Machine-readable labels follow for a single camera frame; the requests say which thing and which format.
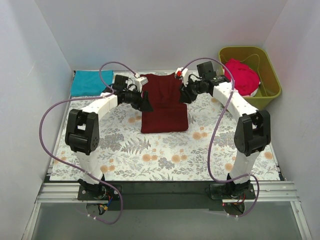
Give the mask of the dark red t-shirt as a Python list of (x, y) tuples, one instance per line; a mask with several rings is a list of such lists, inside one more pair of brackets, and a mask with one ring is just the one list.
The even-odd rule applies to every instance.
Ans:
[(141, 133), (185, 132), (189, 128), (187, 105), (180, 102), (182, 82), (175, 74), (144, 75), (148, 83), (142, 90), (148, 92), (152, 112), (142, 112)]

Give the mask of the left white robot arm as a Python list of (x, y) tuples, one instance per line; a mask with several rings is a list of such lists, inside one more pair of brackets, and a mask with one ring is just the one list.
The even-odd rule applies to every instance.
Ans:
[(100, 94), (101, 98), (82, 109), (72, 109), (68, 114), (65, 143), (75, 153), (84, 170), (79, 184), (95, 200), (101, 200), (107, 194), (107, 186), (100, 183), (105, 178), (95, 152), (100, 141), (99, 121), (122, 103), (130, 104), (140, 112), (152, 112), (148, 93), (142, 90), (147, 83), (145, 76), (138, 76), (129, 83), (127, 76), (117, 74), (112, 84)]

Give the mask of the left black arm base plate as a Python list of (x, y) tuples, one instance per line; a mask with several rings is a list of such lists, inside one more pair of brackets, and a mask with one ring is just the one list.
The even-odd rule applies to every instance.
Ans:
[(119, 192), (109, 186), (102, 184), (94, 184), (93, 186), (78, 189), (77, 199), (79, 201), (107, 201), (110, 199), (119, 200)]

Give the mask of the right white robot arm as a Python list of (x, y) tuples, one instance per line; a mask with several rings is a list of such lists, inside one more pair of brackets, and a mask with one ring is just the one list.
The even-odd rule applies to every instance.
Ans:
[(267, 110), (259, 110), (249, 104), (236, 90), (232, 74), (217, 75), (214, 59), (204, 58), (197, 66), (198, 80), (193, 81), (186, 66), (175, 71), (175, 78), (182, 81), (180, 102), (190, 104), (200, 94), (210, 94), (223, 104), (223, 112), (229, 112), (237, 121), (234, 144), (237, 149), (235, 162), (226, 180), (213, 179), (209, 193), (214, 199), (237, 199), (252, 192), (252, 169), (257, 157), (271, 142), (271, 117)]

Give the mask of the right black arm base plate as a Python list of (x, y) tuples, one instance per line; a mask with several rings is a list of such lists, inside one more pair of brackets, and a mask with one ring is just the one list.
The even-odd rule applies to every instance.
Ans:
[(206, 193), (212, 200), (236, 200), (243, 197), (246, 200), (254, 200), (256, 198), (254, 186), (251, 183), (245, 186), (231, 186), (230, 183), (214, 182), (206, 188)]

